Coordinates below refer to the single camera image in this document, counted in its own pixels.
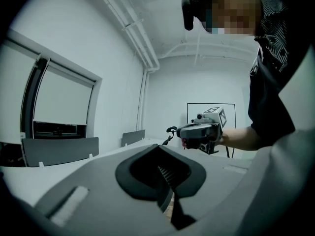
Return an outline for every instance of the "forearm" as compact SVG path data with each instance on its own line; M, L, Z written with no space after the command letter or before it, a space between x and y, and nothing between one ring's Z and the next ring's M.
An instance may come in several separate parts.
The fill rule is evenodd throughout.
M262 148L263 142L252 127L247 127L224 130L220 145L251 151Z

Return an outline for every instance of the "roller shade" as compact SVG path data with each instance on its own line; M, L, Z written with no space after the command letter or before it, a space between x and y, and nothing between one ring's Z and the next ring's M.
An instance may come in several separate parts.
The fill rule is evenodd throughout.
M0 142L20 144L25 87L38 55L10 41L0 50Z
M86 125L94 82L50 62L41 81L34 120Z

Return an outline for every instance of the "white table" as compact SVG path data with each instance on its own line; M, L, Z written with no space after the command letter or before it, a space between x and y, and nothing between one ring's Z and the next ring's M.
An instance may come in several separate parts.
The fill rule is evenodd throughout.
M72 163L45 167L0 167L0 170L4 174L3 179L11 194L19 199L24 200L31 206L35 206L39 199L43 197L51 187L91 160L121 153L130 148L137 148L152 144L161 145L163 142L163 140L145 138L129 146L95 156L91 159L84 159Z

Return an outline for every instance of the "gray desk divider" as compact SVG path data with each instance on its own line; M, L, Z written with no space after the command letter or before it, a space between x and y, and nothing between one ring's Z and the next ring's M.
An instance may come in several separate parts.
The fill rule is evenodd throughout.
M29 167L38 167L39 162L44 166L74 162L96 156L98 137L83 139L23 139L23 149Z
M122 147L124 147L126 144L130 145L141 141L142 139L144 139L145 133L146 133L145 129L140 131L124 133L122 138Z

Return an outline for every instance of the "white wall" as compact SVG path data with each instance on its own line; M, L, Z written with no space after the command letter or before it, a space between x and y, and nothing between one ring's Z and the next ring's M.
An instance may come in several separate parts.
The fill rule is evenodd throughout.
M150 75L147 137L165 140L168 127L186 124L187 103L234 103L236 127L251 124L247 107L252 62L212 58L194 67L194 57L188 56L162 59L160 64L160 71ZM175 137L170 145L180 146L180 139ZM236 150L235 157L243 157L242 151Z
M91 1L31 0L11 28L102 78L94 123L100 153L136 130L142 65Z

